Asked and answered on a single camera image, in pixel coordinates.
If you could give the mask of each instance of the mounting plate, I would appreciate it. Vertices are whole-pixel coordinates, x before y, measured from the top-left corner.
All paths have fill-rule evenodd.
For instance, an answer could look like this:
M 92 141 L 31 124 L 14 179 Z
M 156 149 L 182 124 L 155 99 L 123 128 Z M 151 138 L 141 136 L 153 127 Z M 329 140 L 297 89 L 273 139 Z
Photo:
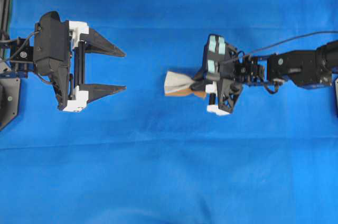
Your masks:
M 6 63 L 0 63 L 0 72 L 10 70 Z M 0 130 L 2 130 L 18 113 L 20 85 L 19 78 L 0 79 L 0 85 L 4 88 L 4 100 L 0 109 Z

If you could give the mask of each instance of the blue fabric surface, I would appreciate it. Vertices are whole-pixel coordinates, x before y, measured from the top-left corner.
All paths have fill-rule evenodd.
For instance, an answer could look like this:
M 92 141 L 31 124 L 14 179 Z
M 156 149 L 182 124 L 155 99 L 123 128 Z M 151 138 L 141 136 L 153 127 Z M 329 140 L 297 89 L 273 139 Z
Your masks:
M 51 10 L 88 22 L 127 57 L 87 55 L 87 82 L 127 90 L 70 114 L 50 86 L 23 80 L 20 114 L 0 134 L 0 223 L 337 223 L 333 88 L 245 87 L 225 117 L 163 91 L 168 69 L 199 69 L 210 33 L 249 51 L 337 30 L 337 1 L 14 0 L 11 37 Z

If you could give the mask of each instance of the fabric piece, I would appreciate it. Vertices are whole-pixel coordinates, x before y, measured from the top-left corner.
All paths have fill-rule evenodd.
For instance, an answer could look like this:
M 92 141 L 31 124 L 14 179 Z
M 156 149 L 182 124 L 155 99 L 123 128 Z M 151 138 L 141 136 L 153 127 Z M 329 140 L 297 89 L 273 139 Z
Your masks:
M 188 96 L 194 94 L 200 98 L 205 98 L 205 92 L 190 89 L 193 83 L 195 81 L 185 74 L 168 71 L 164 81 L 164 93 L 166 96 Z

